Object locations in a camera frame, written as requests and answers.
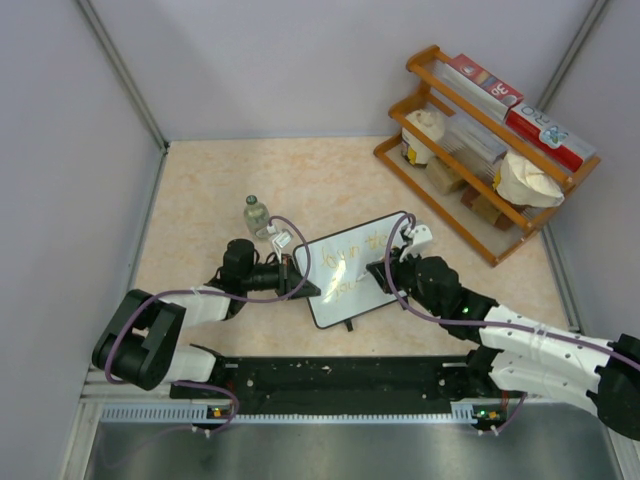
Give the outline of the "white whiteboard black frame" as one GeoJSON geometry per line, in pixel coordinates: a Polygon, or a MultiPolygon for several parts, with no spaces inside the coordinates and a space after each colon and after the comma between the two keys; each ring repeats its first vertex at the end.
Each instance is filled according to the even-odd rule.
{"type": "Polygon", "coordinates": [[[293,250],[298,269],[320,288],[308,299],[314,324],[327,329],[396,301],[369,274],[356,282],[366,265],[383,259],[388,235],[403,211],[312,240],[293,250]]]}

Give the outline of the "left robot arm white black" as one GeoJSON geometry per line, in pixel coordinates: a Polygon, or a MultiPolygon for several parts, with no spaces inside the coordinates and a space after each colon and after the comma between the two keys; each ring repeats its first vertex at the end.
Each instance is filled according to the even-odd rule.
{"type": "Polygon", "coordinates": [[[252,301],[248,293],[267,290],[275,292],[275,302],[321,294],[290,255],[271,254],[262,262],[252,241],[234,239],[222,266],[202,286],[157,295],[127,292],[93,349],[92,365],[111,383],[151,391],[187,381],[203,395],[216,396],[227,382],[225,370],[215,365],[218,355],[202,346],[182,345],[181,332],[230,320],[252,301]]]}

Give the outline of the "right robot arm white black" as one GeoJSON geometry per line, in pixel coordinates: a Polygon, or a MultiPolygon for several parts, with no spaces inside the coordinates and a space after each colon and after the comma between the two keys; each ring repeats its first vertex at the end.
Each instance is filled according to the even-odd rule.
{"type": "Polygon", "coordinates": [[[403,308],[477,344],[466,372],[474,393],[499,389],[561,401],[620,435],[639,438],[638,338],[588,337],[531,320],[464,287],[438,256],[394,248],[366,271],[403,308]]]}

